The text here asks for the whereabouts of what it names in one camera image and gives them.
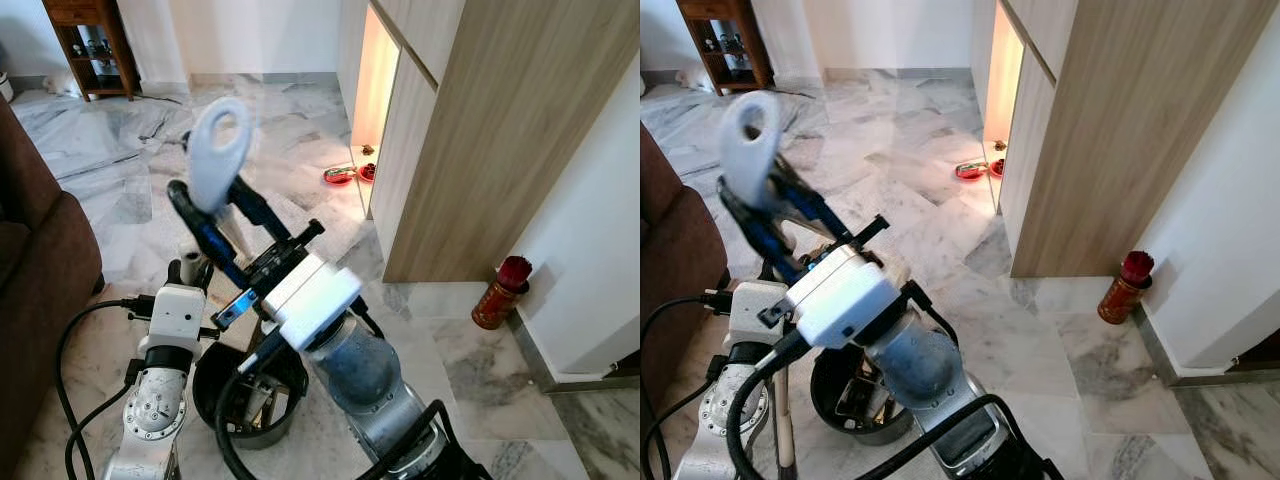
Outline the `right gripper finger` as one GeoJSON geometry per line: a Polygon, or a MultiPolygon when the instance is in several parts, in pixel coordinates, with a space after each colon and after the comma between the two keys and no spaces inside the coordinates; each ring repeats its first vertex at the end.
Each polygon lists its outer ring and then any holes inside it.
{"type": "Polygon", "coordinates": [[[768,259],[776,264],[785,260],[794,262],[794,285],[801,278],[801,264],[796,262],[794,248],[788,246],[780,223],[768,212],[748,206],[731,191],[727,180],[717,180],[717,191],[721,202],[762,260],[768,259]]]}
{"type": "Polygon", "coordinates": [[[790,165],[772,165],[771,183],[783,205],[783,211],[799,215],[820,236],[837,244],[850,244],[851,232],[827,205],[826,198],[813,189],[790,165]]]}
{"type": "Polygon", "coordinates": [[[228,189],[228,198],[251,224],[264,228],[274,242],[291,242],[292,236],[284,223],[274,212],[268,201],[251,188],[242,177],[237,175],[233,180],[228,189]]]}
{"type": "Polygon", "coordinates": [[[238,288],[250,287],[250,278],[236,264],[236,248],[218,228],[216,220],[198,210],[183,180],[169,180],[166,196],[195,238],[198,250],[238,288]]]}

